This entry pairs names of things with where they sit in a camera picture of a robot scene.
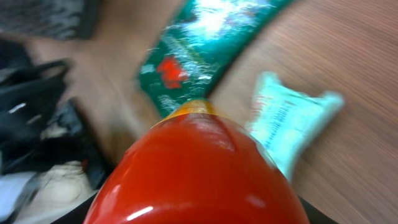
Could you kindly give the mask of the light teal tissue pack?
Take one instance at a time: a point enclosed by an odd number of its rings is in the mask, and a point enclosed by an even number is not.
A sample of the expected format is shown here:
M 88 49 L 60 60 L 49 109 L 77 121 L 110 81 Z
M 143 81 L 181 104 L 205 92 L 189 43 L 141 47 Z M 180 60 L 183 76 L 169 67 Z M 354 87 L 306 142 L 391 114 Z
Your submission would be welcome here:
M 245 128 L 262 145 L 266 159 L 292 181 L 299 157 L 344 103 L 339 93 L 312 97 L 283 86 L 276 73 L 264 72 L 257 79 Z

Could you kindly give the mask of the sriracha sauce bottle green cap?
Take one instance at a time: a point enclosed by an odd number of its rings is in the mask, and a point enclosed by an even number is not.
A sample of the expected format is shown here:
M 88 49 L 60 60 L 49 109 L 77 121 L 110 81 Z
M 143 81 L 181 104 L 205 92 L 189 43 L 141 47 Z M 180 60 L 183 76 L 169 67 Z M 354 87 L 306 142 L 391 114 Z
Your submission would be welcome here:
M 193 100 L 136 141 L 86 223 L 307 223 L 287 179 L 240 125 Z

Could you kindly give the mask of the green 3M gloves packet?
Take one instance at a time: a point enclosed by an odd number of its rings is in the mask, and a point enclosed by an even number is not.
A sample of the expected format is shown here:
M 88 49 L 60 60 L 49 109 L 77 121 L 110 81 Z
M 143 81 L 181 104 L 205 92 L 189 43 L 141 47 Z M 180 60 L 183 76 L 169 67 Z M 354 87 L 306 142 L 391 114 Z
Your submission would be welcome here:
M 230 65 L 292 0 L 194 0 L 163 29 L 139 70 L 161 117 L 206 98 Z

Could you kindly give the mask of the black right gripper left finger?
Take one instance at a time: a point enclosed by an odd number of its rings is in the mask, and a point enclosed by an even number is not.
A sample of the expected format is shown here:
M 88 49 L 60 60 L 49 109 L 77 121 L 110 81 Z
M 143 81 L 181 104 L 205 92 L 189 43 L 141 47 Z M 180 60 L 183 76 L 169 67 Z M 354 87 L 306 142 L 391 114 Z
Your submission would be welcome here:
M 93 203 L 96 194 L 85 200 L 82 204 L 68 212 L 66 215 L 55 220 L 51 224 L 83 224 L 85 217 Z

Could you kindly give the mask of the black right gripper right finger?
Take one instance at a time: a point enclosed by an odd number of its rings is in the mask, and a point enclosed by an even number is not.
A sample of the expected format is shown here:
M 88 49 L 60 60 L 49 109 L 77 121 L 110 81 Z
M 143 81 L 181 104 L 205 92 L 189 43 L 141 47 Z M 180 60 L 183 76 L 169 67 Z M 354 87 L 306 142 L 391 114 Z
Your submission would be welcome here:
M 338 224 L 336 221 L 319 211 L 302 197 L 299 197 L 299 199 L 311 224 Z

